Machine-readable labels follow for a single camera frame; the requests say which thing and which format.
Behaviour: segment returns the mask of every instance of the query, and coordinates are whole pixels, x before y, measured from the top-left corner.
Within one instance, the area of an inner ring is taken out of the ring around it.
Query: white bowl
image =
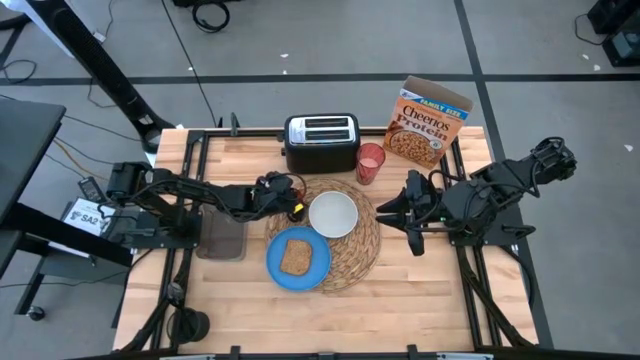
[[[311,226],[328,238],[339,238],[350,233],[358,223],[358,208],[349,196],[339,191],[327,191],[309,206]]]

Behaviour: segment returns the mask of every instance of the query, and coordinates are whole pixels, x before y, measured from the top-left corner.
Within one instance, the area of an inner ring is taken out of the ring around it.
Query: cheerios protein box
[[[431,81],[409,76],[391,114],[385,149],[431,169],[464,125],[473,102]]]

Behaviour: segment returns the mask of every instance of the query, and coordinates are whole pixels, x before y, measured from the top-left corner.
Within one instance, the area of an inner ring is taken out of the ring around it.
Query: black toaster
[[[360,130],[353,114],[296,115],[284,124],[284,156],[293,173],[351,171],[359,147]]]

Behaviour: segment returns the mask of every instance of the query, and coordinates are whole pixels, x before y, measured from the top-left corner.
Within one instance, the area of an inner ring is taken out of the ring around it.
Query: gray floor
[[[108,0],[74,1],[104,30]],[[573,18],[594,0],[465,0],[485,74],[592,74],[614,69],[602,49],[575,39]],[[198,31],[187,10],[169,6],[201,75],[442,73],[470,74],[453,0],[243,0],[231,3],[231,24],[220,34]],[[393,20],[389,14],[394,12]],[[105,48],[128,76],[191,76],[189,64],[157,0],[114,0],[115,22]],[[581,32],[594,36],[589,24]],[[0,46],[9,35],[0,33]],[[285,59],[281,54],[289,54]],[[39,64],[37,78],[86,78],[33,24],[9,60]],[[594,71],[594,65],[600,70]],[[23,69],[14,69],[12,74]],[[443,85],[470,97],[470,125],[485,125],[473,82]],[[385,125],[398,81],[206,84],[218,116],[238,114],[243,126],[281,126],[295,113],[349,111],[363,125]],[[197,85],[136,86],[164,118],[186,127],[212,124]],[[508,157],[519,158],[546,136],[565,137],[578,158],[576,175],[541,189],[521,204],[554,343],[559,349],[640,353],[640,270],[636,257],[640,143],[636,82],[489,83]],[[97,88],[95,98],[108,103]],[[87,102],[86,86],[0,86],[0,94],[63,104],[68,114],[133,135],[116,109]],[[131,141],[64,121],[60,137],[105,160],[142,160]],[[636,150],[629,152],[625,145]],[[63,159],[56,148],[49,154]],[[86,163],[107,176],[108,167]],[[79,195],[77,176],[43,160],[22,201],[58,216]],[[36,259],[20,255],[1,284],[28,280]],[[19,289],[0,291],[0,348],[7,359],[68,358],[111,348],[111,318],[122,288],[96,284],[42,289],[44,322],[12,315]],[[26,347],[23,342],[30,341]]]

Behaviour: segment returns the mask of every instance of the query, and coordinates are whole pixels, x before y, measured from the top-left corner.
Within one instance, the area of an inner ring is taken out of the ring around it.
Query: round placemat
[[[358,207],[358,223],[346,236],[328,239],[331,269],[324,281],[313,289],[322,292],[346,289],[362,280],[376,264],[380,253],[380,226],[376,221],[376,210],[364,193],[339,180],[313,179],[307,181],[305,203],[311,204],[316,196],[326,191],[347,194]],[[309,217],[305,216],[298,223],[289,221],[285,214],[270,217],[265,231],[266,241],[292,226],[311,226]]]

